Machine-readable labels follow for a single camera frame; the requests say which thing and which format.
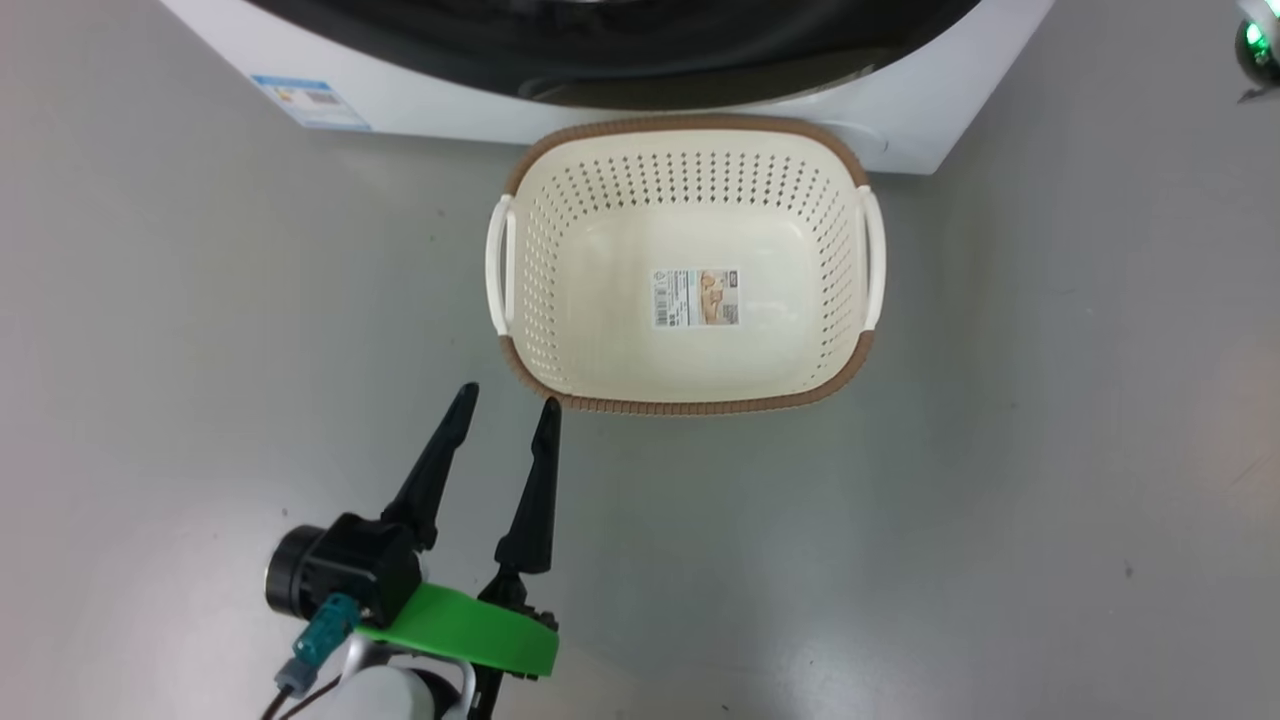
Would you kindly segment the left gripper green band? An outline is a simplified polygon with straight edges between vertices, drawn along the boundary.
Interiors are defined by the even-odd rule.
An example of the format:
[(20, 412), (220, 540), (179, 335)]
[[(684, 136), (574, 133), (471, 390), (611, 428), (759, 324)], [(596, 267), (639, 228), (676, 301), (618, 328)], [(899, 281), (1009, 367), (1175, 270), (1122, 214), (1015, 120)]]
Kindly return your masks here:
[[(436, 519), (454, 454), (465, 443), (480, 386), (461, 386), (396, 497), (381, 512), (402, 525), (417, 551), (433, 550)], [(547, 398), (532, 434), (532, 464), (509, 530), (495, 548), (499, 571), (472, 597), (431, 583), (421, 584), (387, 628), (362, 625), (356, 635), (369, 651), (390, 657), (430, 659), (462, 673), (458, 687), (425, 670), (410, 669), (435, 705), (435, 719), (490, 719), (506, 676), (549, 678), (559, 655), (559, 624), (536, 610), (521, 574), (552, 566), (561, 457), (562, 407)]]

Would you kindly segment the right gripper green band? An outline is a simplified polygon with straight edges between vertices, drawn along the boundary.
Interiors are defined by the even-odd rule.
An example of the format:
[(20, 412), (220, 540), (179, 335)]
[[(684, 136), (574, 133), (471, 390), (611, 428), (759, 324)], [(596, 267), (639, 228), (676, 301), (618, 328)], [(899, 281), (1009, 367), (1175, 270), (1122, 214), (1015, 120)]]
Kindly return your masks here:
[(1242, 14), (1233, 45), (1236, 64), (1253, 85), (1236, 102), (1277, 100), (1279, 1), (1239, 0), (1234, 4)]

